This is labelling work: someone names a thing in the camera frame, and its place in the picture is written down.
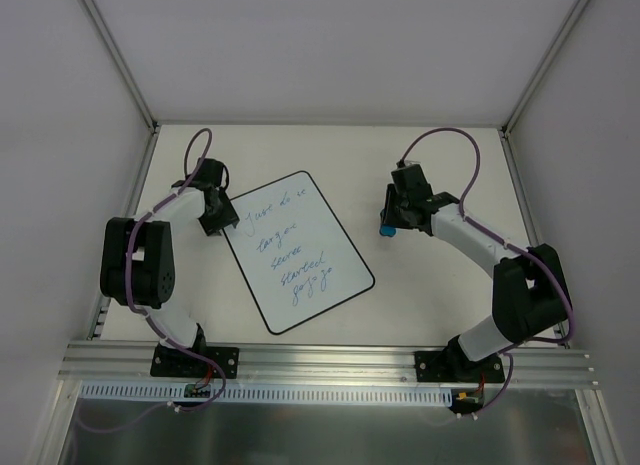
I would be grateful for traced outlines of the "blue whiteboard eraser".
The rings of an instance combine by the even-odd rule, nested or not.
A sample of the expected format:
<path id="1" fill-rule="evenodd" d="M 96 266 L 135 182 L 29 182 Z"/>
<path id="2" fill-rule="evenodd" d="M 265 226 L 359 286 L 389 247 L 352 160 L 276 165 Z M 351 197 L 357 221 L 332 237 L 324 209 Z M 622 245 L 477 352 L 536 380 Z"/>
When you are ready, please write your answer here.
<path id="1" fill-rule="evenodd" d="M 379 234 L 383 237 L 392 238 L 397 233 L 396 219 L 393 214 L 389 214 L 385 209 L 380 212 Z"/>

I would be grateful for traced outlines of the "small black-framed whiteboard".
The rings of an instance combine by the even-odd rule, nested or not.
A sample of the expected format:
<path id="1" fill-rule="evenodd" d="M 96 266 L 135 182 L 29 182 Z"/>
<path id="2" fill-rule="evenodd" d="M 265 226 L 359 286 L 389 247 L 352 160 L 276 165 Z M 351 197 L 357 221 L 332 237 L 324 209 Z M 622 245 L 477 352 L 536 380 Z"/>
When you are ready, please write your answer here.
<path id="1" fill-rule="evenodd" d="M 374 288 L 374 274 L 312 176 L 297 171 L 231 200 L 225 238 L 273 335 Z"/>

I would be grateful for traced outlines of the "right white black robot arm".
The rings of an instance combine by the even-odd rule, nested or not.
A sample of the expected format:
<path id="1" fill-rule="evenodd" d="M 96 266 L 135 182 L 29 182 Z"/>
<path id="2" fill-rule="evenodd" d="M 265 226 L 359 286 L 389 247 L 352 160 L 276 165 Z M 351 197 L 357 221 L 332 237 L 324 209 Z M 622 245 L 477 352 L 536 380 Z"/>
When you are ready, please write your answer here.
<path id="1" fill-rule="evenodd" d="M 448 192 L 434 193 L 418 164 L 400 161 L 391 173 L 380 233 L 417 230 L 457 249 L 492 281 L 491 312 L 449 340 L 433 358 L 417 363 L 421 381 L 473 382 L 502 352 L 573 318 L 562 266 L 555 249 L 509 243 L 466 214 Z"/>

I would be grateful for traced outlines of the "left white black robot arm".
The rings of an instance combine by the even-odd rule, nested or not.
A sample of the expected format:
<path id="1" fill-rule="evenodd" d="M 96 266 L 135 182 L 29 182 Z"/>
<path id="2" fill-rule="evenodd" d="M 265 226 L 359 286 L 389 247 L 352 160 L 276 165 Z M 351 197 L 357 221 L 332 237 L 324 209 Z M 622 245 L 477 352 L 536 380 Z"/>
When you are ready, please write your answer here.
<path id="1" fill-rule="evenodd" d="M 207 237 L 238 225 L 227 195 L 229 181 L 223 162 L 204 159 L 151 210 L 114 217 L 105 228 L 101 293 L 145 320 L 157 334 L 160 348 L 175 350 L 173 363 L 187 376 L 205 370 L 208 352 L 202 327 L 171 303 L 176 285 L 174 239 L 192 223 Z"/>

